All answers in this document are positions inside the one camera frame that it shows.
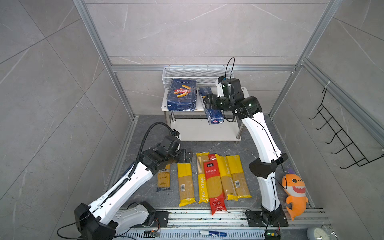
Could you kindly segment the blue Barilla spaghetti bag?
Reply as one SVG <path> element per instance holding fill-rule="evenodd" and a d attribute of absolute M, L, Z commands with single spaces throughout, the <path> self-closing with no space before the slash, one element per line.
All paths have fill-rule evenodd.
<path fill-rule="evenodd" d="M 206 98 L 207 95 L 212 95 L 213 92 L 211 88 L 199 88 L 199 95 L 202 101 Z M 210 125 L 218 125 L 224 122 L 224 116 L 220 110 L 207 109 L 204 106 L 204 111 Z"/>

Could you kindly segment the blue Barilla pasta box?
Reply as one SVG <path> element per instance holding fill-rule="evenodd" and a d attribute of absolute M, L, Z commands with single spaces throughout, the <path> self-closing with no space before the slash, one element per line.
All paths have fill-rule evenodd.
<path fill-rule="evenodd" d="M 193 112 L 197 103 L 197 82 L 173 79 L 167 94 L 167 108 L 171 112 Z"/>

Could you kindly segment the red spaghetti bag with window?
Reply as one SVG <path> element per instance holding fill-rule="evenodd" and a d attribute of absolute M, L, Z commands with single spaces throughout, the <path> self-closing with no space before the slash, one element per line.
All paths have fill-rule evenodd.
<path fill-rule="evenodd" d="M 212 215 L 226 212 L 224 190 L 217 160 L 204 163 L 208 196 Z"/>

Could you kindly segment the red label spaghetti bag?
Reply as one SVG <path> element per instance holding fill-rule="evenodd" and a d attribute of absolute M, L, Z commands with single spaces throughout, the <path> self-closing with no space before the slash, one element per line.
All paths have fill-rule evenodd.
<path fill-rule="evenodd" d="M 215 154 L 209 154 L 208 157 L 209 157 L 209 162 L 210 162 L 210 161 L 214 161 L 214 160 L 217 159 L 217 157 L 216 157 Z"/>

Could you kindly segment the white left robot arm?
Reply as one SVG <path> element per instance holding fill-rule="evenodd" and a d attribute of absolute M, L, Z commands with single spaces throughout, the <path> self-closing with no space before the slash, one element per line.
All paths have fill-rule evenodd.
<path fill-rule="evenodd" d="M 156 210 L 147 202 L 121 210 L 124 203 L 146 182 L 170 164 L 192 161 L 192 152 L 181 148 L 179 132 L 168 128 L 169 134 L 150 149 L 144 144 L 151 130 L 166 123 L 156 122 L 146 131 L 136 160 L 125 174 L 101 197 L 90 204 L 80 204 L 74 211 L 73 223 L 80 240 L 113 240 L 134 226 L 150 227 L 156 218 Z"/>

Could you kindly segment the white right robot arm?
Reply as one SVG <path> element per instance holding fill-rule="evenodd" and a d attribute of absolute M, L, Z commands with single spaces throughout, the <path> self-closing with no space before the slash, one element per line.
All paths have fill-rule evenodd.
<path fill-rule="evenodd" d="M 206 109 L 232 112 L 248 129 L 259 153 L 249 168 L 257 177 L 261 190 L 261 220 L 264 225 L 273 226 L 279 217 L 285 217 L 278 199 L 275 171 L 288 156 L 274 142 L 259 100 L 253 96 L 245 97 L 240 80 L 221 76 L 215 84 L 217 93 L 207 95 L 203 99 L 204 106 Z"/>

